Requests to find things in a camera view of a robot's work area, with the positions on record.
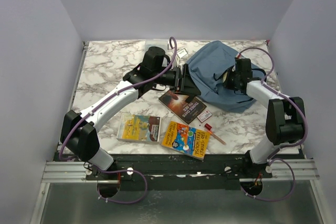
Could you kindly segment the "blue student backpack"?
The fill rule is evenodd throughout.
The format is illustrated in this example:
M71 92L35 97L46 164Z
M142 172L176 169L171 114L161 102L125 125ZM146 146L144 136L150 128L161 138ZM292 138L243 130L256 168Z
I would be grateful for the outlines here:
M223 86L223 74L234 66L237 53L220 41L212 41L192 55L187 64L203 101L224 111L243 113L255 100Z

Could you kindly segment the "orange pink pen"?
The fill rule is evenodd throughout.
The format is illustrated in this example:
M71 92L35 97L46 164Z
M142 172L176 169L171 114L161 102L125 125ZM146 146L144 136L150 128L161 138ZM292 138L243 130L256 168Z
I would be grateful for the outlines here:
M223 145L226 145L226 142L225 141L223 141L220 137L218 137L216 134L214 134L212 131L209 131L209 133L210 133L210 135L214 138L214 139L216 139L216 140L218 140L220 143L222 143Z

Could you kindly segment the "yellow glue stick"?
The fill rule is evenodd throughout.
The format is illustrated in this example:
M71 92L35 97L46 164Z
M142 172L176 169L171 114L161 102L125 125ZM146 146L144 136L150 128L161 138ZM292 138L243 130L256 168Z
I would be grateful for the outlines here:
M230 73L230 70L228 69L223 73L223 83L226 82L229 73Z

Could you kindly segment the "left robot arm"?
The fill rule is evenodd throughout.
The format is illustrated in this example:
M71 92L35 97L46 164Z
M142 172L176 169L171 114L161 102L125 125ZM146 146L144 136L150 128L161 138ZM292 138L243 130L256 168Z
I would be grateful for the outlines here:
M169 86L177 94L195 97L201 95L190 75L188 65L173 67L164 49L149 47L143 60L125 74L119 84L104 98L81 112L70 110L62 124L60 142L81 161L98 168L104 179L116 175L113 157L99 143L98 132L126 105L136 101L156 85Z

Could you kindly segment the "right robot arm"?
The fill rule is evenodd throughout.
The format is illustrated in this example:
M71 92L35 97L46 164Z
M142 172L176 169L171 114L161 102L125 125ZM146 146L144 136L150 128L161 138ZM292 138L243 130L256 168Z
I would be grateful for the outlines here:
M223 79L225 88L247 95L267 109L266 137L247 152L249 160L241 165L242 173L252 178L259 174L260 164L269 162L281 149L304 142L308 133L304 102L274 90L266 84L266 77L254 77L247 58L236 58Z

